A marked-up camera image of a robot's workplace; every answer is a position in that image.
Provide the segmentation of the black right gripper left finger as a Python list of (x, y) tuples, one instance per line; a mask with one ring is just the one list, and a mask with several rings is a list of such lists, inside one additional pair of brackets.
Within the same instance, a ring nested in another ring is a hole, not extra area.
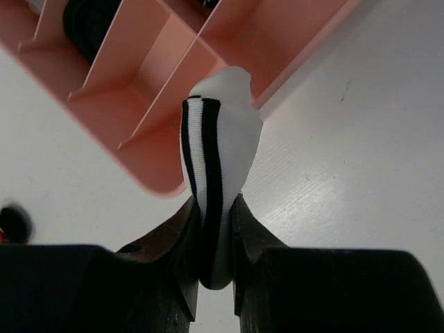
[(1, 245), (2, 332), (188, 332), (198, 293), (196, 201), (113, 252)]

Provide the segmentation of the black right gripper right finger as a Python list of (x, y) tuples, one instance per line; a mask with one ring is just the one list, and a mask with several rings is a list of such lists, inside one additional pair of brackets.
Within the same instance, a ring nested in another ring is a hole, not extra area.
[(243, 196), (230, 216), (242, 332), (443, 331), (443, 308), (411, 253), (287, 246)]

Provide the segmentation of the white sock with black stripes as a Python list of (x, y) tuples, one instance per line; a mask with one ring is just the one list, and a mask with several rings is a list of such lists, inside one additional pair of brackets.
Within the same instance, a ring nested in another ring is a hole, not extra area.
[(250, 74), (226, 67), (196, 83), (182, 101), (180, 154), (200, 214), (198, 275), (207, 289), (232, 280), (230, 211), (253, 165), (263, 121), (252, 106)]

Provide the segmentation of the black orange argyle sock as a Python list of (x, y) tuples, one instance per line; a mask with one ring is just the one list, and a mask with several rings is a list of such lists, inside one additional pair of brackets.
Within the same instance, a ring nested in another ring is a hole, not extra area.
[(1, 208), (1, 245), (27, 244), (32, 233), (32, 219), (21, 205), (12, 203)]

